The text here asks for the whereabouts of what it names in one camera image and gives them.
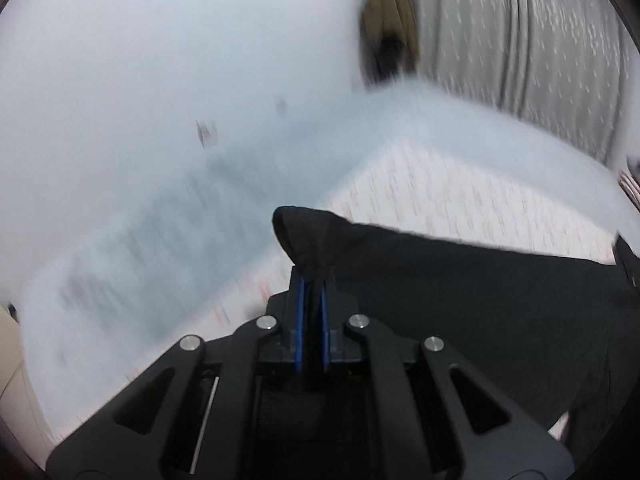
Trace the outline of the large black garment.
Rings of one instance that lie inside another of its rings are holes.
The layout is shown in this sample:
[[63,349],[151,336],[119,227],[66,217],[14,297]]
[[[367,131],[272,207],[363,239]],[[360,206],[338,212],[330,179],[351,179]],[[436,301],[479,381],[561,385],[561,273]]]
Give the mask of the large black garment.
[[395,334],[436,334],[542,426],[570,419],[566,446],[583,463],[639,380],[639,259],[507,252],[352,223],[286,206],[274,234],[303,276],[333,274],[341,292]]

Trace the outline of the grey patterned curtain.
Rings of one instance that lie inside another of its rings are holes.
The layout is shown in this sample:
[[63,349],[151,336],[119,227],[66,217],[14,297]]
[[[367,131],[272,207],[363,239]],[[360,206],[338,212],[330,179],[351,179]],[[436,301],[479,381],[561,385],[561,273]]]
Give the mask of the grey patterned curtain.
[[623,165],[639,116],[639,53],[611,0],[413,3],[422,77]]

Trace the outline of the olive brown hanging bag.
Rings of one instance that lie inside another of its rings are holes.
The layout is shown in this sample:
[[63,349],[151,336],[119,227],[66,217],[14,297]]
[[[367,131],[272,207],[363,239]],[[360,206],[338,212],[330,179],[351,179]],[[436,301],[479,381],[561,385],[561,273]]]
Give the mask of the olive brown hanging bag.
[[370,81],[380,84],[416,69],[420,44],[413,0],[366,0],[360,32]]

